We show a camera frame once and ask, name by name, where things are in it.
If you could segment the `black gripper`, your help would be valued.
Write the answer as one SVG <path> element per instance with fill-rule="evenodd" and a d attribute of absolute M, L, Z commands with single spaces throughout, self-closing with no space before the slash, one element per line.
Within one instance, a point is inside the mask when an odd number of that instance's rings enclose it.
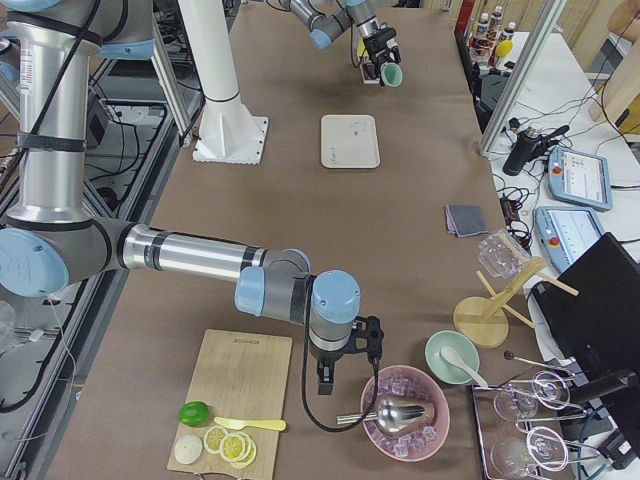
<path fill-rule="evenodd" d="M 343 356 L 351 354 L 351 349 L 345 346 L 339 350 L 326 351 L 312 344 L 311 354 L 316 359 L 317 393 L 330 396 L 334 388 L 335 364 Z"/>
<path fill-rule="evenodd" d="M 400 63 L 401 56 L 396 42 L 396 30 L 384 27 L 376 30 L 364 39 L 364 46 L 369 56 L 371 78 L 380 86 L 384 86 L 382 67 L 385 62 Z"/>

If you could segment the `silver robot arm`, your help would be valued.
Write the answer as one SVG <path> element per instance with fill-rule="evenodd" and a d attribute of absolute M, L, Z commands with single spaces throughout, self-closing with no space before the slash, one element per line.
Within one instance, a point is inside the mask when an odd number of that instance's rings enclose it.
<path fill-rule="evenodd" d="M 266 4 L 292 13 L 308 29 L 320 50 L 326 50 L 343 33 L 351 34 L 350 59 L 364 83 L 398 87 L 403 82 L 401 56 L 396 30 L 378 20 L 369 1 L 338 1 L 338 9 L 325 14 L 310 1 L 277 1 Z"/>
<path fill-rule="evenodd" d="M 149 58 L 149 1 L 10 1 L 20 43 L 23 154 L 18 202 L 1 232 L 1 282 L 41 297 L 108 270 L 147 267 L 235 283 L 235 304 L 305 328 L 318 390 L 332 392 L 336 361 L 355 350 L 360 291 L 346 272 L 313 275 L 306 255 L 96 217 L 83 207 L 89 63 Z"/>

